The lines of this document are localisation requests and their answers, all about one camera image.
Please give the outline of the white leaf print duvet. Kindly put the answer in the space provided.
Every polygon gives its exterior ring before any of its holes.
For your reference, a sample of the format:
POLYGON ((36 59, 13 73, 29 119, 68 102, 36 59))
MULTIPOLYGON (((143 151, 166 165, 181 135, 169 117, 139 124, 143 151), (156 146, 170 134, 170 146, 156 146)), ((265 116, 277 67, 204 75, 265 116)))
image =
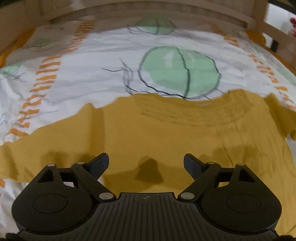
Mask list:
MULTIPOLYGON (((168 18, 140 18, 135 27, 97 30, 98 21, 70 21, 33 30, 1 68, 1 146, 75 115, 90 103, 102 108, 120 97, 157 94, 207 101, 232 90, 274 94, 295 111, 295 76, 273 54, 235 30, 230 39, 241 57, 211 57, 195 47, 157 42, 140 62, 115 63, 104 55, 138 30, 176 36, 168 18)), ((15 232, 11 206, 27 183, 1 178, 1 235, 15 232)))

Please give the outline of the mustard yellow knit sweater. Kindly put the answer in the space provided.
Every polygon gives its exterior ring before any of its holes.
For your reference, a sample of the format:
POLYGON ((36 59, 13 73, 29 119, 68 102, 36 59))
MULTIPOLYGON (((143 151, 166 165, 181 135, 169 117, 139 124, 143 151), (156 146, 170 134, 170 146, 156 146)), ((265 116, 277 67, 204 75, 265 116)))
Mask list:
POLYGON ((120 97, 1 146, 1 178, 30 182, 49 163, 88 162, 107 153, 104 183, 113 193, 175 192, 192 183, 190 153, 224 167, 247 165, 282 205, 281 235, 295 235, 295 162, 286 138, 295 137, 295 111, 274 94, 232 90, 207 101, 157 94, 120 97))

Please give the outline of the wooden bed frame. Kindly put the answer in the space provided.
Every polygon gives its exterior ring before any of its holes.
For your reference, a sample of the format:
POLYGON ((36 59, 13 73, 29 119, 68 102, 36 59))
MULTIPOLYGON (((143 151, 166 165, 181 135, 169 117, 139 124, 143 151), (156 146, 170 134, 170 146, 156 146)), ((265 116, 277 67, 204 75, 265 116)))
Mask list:
POLYGON ((180 37, 153 37, 135 30, 104 55, 115 63, 140 62, 157 42, 195 47, 211 57, 241 57, 230 36, 246 29, 250 40, 263 46, 268 35, 278 42, 275 56, 295 66, 295 38, 264 21, 268 1, 10 1, 1 6, 1 65, 11 51, 23 46, 35 27, 65 21, 98 21, 98 31, 134 28, 146 16, 165 16, 178 27, 180 37))

